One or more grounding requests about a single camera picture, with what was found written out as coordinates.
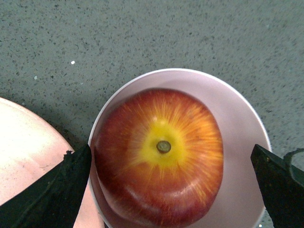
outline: apple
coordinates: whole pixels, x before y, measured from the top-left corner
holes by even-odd
[[[155,88],[127,99],[104,121],[94,150],[107,203],[143,227],[192,224],[208,212],[222,182],[217,122],[180,91]]]

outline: apple skin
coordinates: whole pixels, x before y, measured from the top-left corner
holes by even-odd
[[[171,150],[160,153],[159,141]],[[171,89],[145,90],[111,112],[94,147],[105,199],[143,227],[182,228],[210,209],[223,177],[217,122],[200,101]]]

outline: floor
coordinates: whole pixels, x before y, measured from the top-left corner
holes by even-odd
[[[0,96],[77,148],[119,87],[156,69],[195,69],[252,104],[282,157],[304,147],[303,12],[302,0],[2,0]],[[273,227],[267,213],[261,226]]]

